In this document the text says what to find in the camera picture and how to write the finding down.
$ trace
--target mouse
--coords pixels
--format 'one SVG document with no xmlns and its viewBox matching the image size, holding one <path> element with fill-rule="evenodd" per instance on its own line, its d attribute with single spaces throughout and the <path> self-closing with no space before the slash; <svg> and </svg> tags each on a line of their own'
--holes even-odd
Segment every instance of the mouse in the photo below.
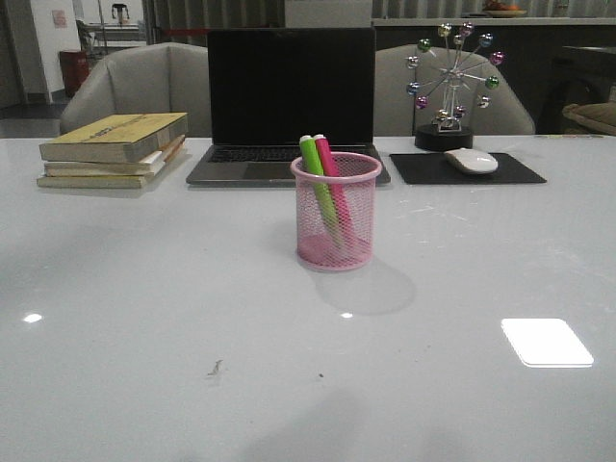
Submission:
<svg viewBox="0 0 616 462">
<path fill-rule="evenodd" d="M 492 173 L 499 167 L 497 161 L 492 155 L 478 149 L 461 147 L 445 151 L 445 157 L 458 170 L 464 173 L 484 174 Z"/>
</svg>

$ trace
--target chair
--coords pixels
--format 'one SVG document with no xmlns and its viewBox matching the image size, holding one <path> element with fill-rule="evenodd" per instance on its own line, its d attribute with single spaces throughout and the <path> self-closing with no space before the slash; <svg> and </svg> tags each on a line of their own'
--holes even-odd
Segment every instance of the chair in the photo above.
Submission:
<svg viewBox="0 0 616 462">
<path fill-rule="evenodd" d="M 417 68 L 416 80 L 430 82 L 436 80 L 442 67 L 447 62 L 448 50 L 432 47 L 431 53 L 417 51 L 415 45 L 402 45 L 376 52 L 375 82 L 374 82 L 374 134 L 376 136 L 409 136 L 413 127 L 431 123 L 435 112 L 443 102 L 443 91 L 437 89 L 431 94 L 427 108 L 414 108 L 413 98 L 406 93 L 406 85 L 411 81 L 412 72 L 406 66 L 409 56 L 419 56 L 420 65 Z M 472 55 L 465 67 L 474 66 L 472 74 L 479 77 L 496 75 L 500 85 L 497 89 L 488 90 L 482 82 L 476 79 L 465 79 L 470 89 L 459 92 L 460 102 L 467 108 L 463 124 L 468 125 L 476 135 L 531 135 L 535 133 L 532 118 L 507 85 L 501 73 L 484 57 Z M 492 98 L 490 106 L 480 109 L 476 99 L 481 94 Z"/>
<path fill-rule="evenodd" d="M 112 114 L 168 112 L 188 113 L 188 136 L 212 136 L 207 48 L 170 42 L 106 56 L 66 105 L 60 130 Z"/>
</svg>

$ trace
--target pink highlighter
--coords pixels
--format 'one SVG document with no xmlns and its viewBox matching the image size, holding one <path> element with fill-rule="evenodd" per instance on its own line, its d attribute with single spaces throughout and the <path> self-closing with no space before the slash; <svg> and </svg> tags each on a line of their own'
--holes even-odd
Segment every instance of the pink highlighter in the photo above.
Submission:
<svg viewBox="0 0 616 462">
<path fill-rule="evenodd" d="M 324 135 L 315 135 L 315 144 L 317 145 L 317 151 L 319 152 L 319 158 L 323 167 L 323 173 L 325 176 L 340 176 L 338 166 L 331 155 L 331 149 L 329 148 L 329 142 Z M 334 204 L 336 205 L 336 213 L 338 215 L 338 223 L 343 231 L 343 236 L 347 245 L 354 245 L 355 236 L 353 233 L 353 223 L 350 217 L 350 211 L 348 210 L 347 199 L 345 198 L 345 192 L 343 185 L 329 185 Z"/>
</svg>

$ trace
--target yellow book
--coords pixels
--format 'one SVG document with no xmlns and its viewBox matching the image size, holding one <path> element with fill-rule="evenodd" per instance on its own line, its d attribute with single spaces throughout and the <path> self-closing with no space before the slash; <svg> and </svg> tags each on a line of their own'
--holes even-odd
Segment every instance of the yellow book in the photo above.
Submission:
<svg viewBox="0 0 616 462">
<path fill-rule="evenodd" d="M 145 156 L 139 162 L 96 163 L 96 162 L 45 162 L 45 176 L 109 176 L 149 175 L 158 173 L 165 163 L 182 146 L 184 135 L 176 138 L 160 150 Z"/>
<path fill-rule="evenodd" d="M 187 113 L 109 115 L 39 146 L 43 161 L 134 163 L 188 132 Z"/>
<path fill-rule="evenodd" d="M 37 185 L 42 188 L 138 189 L 152 178 L 154 175 L 40 176 Z"/>
<path fill-rule="evenodd" d="M 164 151 L 163 164 L 156 171 L 145 175 L 105 174 L 105 175 L 42 175 L 37 185 L 42 188 L 82 188 L 82 189 L 138 189 L 145 186 L 166 166 L 182 148 L 182 142 Z"/>
</svg>

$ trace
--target mouse pad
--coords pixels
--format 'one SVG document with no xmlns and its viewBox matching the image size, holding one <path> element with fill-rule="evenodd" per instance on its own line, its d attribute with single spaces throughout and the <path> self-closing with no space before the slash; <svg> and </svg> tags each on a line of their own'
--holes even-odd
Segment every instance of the mouse pad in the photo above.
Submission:
<svg viewBox="0 0 616 462">
<path fill-rule="evenodd" d="M 493 173 L 472 175 L 452 166 L 442 152 L 390 154 L 392 162 L 409 185 L 506 185 L 546 183 L 546 180 L 504 152 L 491 152 L 499 161 Z"/>
</svg>

